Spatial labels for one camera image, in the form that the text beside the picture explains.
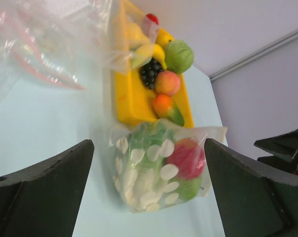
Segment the red pomegranate toy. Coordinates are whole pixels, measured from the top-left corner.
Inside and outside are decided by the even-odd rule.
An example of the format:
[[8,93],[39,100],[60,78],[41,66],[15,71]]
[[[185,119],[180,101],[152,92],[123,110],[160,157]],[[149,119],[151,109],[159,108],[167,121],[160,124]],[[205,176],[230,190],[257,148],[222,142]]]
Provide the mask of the red pomegranate toy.
[[177,177],[191,180],[201,175],[206,164],[204,149],[190,138],[184,138],[175,143],[173,153],[166,158],[166,164],[178,168]]

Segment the green lettuce toy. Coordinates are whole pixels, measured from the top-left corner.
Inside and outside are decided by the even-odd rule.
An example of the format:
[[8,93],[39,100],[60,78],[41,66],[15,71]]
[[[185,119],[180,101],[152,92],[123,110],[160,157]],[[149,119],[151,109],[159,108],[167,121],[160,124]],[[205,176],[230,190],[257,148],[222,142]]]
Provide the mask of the green lettuce toy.
[[128,135],[129,166],[142,173],[151,168],[157,171],[163,163],[159,149],[166,139],[173,141],[173,137],[174,132],[159,121],[139,124]]

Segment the green lime toy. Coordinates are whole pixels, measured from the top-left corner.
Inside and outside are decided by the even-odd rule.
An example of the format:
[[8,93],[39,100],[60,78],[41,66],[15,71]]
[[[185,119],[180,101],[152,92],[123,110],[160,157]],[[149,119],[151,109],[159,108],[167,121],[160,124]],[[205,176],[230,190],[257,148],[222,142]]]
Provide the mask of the green lime toy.
[[183,201],[189,201],[199,193],[202,184],[202,177],[199,176],[190,180],[174,177],[172,178],[172,181],[179,183],[179,186],[175,189],[175,191],[179,194],[179,198]]

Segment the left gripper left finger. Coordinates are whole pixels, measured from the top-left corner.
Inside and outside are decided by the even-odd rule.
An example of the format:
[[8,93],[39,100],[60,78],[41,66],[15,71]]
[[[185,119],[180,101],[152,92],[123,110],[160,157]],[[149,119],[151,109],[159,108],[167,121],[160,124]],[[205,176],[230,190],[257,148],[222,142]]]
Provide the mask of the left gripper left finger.
[[0,237],[70,237],[94,153],[91,140],[0,177]]

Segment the white dotted zip bag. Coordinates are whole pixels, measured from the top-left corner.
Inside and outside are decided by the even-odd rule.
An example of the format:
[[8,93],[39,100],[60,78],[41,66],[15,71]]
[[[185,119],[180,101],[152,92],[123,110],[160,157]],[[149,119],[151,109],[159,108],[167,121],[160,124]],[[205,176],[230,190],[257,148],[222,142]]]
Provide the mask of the white dotted zip bag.
[[[165,119],[154,122],[157,121],[174,132],[174,140],[166,139],[159,149],[158,155],[163,158],[163,163],[157,171],[151,168],[142,173],[129,166],[128,135],[139,124],[133,129],[117,124],[110,131],[109,149],[113,182],[122,201],[133,213],[155,212],[188,202],[181,200],[175,191],[179,183],[173,182],[172,178],[177,177],[178,168],[173,164],[166,164],[166,158],[173,153],[175,143],[181,139],[190,138],[205,150],[204,145],[207,139],[223,142],[227,132],[226,127],[223,126],[185,128]],[[200,176],[202,177],[201,188],[194,198],[205,197],[211,188],[207,161]]]

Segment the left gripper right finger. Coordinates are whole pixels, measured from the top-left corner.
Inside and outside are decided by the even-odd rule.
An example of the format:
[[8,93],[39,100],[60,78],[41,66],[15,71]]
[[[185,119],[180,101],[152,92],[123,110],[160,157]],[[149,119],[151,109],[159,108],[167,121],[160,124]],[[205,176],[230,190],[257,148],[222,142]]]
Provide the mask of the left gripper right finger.
[[298,237],[298,176],[205,141],[207,165],[227,237]]

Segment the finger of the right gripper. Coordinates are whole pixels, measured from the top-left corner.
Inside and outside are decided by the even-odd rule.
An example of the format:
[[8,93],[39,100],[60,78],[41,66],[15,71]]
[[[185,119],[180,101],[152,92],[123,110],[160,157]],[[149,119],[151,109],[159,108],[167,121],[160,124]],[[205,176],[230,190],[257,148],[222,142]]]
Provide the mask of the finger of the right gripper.
[[279,158],[293,158],[298,151],[298,129],[275,137],[256,140],[254,146]]
[[282,170],[284,172],[298,175],[298,162],[294,162],[294,164],[292,164],[293,161],[288,162],[276,156],[259,157],[257,161],[276,169]]

